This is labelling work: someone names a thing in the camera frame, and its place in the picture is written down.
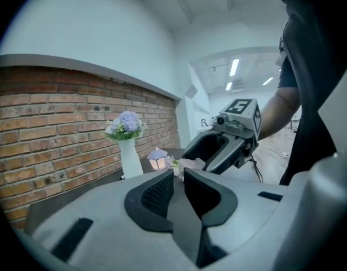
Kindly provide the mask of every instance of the cable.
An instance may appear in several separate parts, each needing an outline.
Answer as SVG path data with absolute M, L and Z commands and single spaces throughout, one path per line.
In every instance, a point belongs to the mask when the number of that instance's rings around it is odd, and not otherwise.
M 250 156 L 249 160 L 253 163 L 254 171 L 256 172 L 256 175 L 257 175 L 257 177 L 258 177 L 258 181 L 259 181 L 260 183 L 263 183 L 263 176 L 262 176 L 260 170 L 259 170 L 258 167 L 257 167 L 257 161 L 253 158 L 252 155 Z

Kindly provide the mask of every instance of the gray plastic surface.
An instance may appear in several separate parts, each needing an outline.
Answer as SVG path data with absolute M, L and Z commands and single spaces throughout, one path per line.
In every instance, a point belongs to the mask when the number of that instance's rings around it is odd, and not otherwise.
M 97 187 L 48 218 L 33 239 L 49 251 L 79 218 L 93 224 L 68 260 L 81 270 L 196 270 L 179 249 L 172 234 L 144 231 L 126 214 L 125 195 L 132 188 L 162 174 Z
M 337 152 L 347 152 L 347 70 L 318 112 Z
M 279 202 L 258 196 L 262 191 L 284 195 L 287 186 L 247 182 L 225 176 L 194 170 L 232 190 L 238 198 L 238 206 L 232 216 L 221 226 L 208 228 L 213 245 L 227 253 L 234 252 L 249 240 L 273 214 Z
M 243 124 L 240 124 L 238 121 L 230 121 L 227 118 L 227 115 L 219 115 L 217 118 L 222 117 L 225 119 L 224 124 L 214 123 L 212 128 L 219 132 L 228 133 L 232 136 L 238 136 L 244 139 L 251 139 L 254 137 L 253 130 L 247 129 Z
M 347 214 L 347 154 L 312 167 L 300 206 L 280 250 L 277 271 L 305 266 Z
M 296 174 L 277 208 L 261 228 L 240 248 L 202 270 L 273 270 L 283 239 L 295 218 L 307 178 L 307 172 Z M 226 240 L 231 241 L 234 238 L 229 236 Z

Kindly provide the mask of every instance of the black rubber pad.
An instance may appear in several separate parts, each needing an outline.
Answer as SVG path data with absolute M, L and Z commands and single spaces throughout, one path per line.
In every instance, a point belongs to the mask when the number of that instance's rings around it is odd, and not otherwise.
M 274 201 L 281 201 L 282 196 L 278 195 L 278 194 L 273 194 L 273 193 L 269 193 L 269 192 L 261 192 L 259 194 L 257 194 L 258 196 L 264 197 L 266 199 L 270 199 L 270 200 L 274 200 Z
M 238 199 L 235 193 L 193 169 L 185 168 L 185 194 L 203 228 L 220 226 L 235 212 Z
M 219 259 L 225 257 L 227 253 L 218 246 L 212 245 L 207 230 L 201 233 L 200 247 L 197 255 L 196 265 L 204 268 Z
M 124 199 L 125 211 L 143 230 L 172 233 L 172 222 L 166 218 L 173 191 L 173 170 L 169 169 L 131 189 Z
M 92 224 L 92 220 L 87 218 L 80 218 L 68 230 L 64 237 L 60 239 L 51 253 L 61 261 L 67 262 Z

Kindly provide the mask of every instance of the black shirt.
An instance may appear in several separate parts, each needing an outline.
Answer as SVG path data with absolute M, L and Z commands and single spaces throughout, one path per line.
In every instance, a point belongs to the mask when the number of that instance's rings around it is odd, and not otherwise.
M 302 115 L 280 184 L 336 149 L 318 110 L 347 68 L 347 0 L 286 0 L 279 88 L 297 87 Z

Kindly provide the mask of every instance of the black panel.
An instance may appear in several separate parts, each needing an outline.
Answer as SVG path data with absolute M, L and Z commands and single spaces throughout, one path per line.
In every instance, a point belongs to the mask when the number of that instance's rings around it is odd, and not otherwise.
M 173 176 L 166 176 L 142 194 L 142 205 L 151 212 L 167 218 L 169 201 L 173 196 Z
M 207 230 L 203 230 L 196 260 L 197 267 L 206 267 L 207 265 L 225 257 L 226 255 L 227 253 L 224 250 L 218 246 L 212 245 Z
M 166 219 L 173 196 L 173 170 L 131 189 L 124 200 L 128 216 L 146 231 L 172 233 L 172 223 Z
M 277 202 L 281 201 L 281 199 L 282 199 L 282 195 L 273 194 L 273 193 L 269 193 L 269 192 L 260 192 L 257 195 L 261 196 L 263 198 L 266 198 L 266 199 L 277 201 Z
M 236 210 L 238 199 L 230 189 L 191 169 L 185 169 L 185 193 L 202 222 L 196 265 L 203 268 L 227 255 L 212 245 L 207 228 L 225 223 Z
M 209 164 L 219 155 L 219 153 L 228 145 L 229 139 L 223 136 L 223 133 L 207 134 L 196 142 L 185 154 L 184 159 L 195 160 L 200 158 L 206 162 L 203 170 L 207 170 Z M 230 160 L 224 161 L 217 169 L 212 170 L 213 173 L 221 174 L 232 164 Z
M 87 218 L 80 218 L 68 230 L 62 239 L 53 248 L 51 253 L 63 262 L 67 262 L 73 254 L 78 244 L 92 226 L 93 221 Z
M 184 172 L 186 196 L 201 219 L 203 228 L 226 222 L 238 205 L 235 193 L 194 170 L 186 168 Z

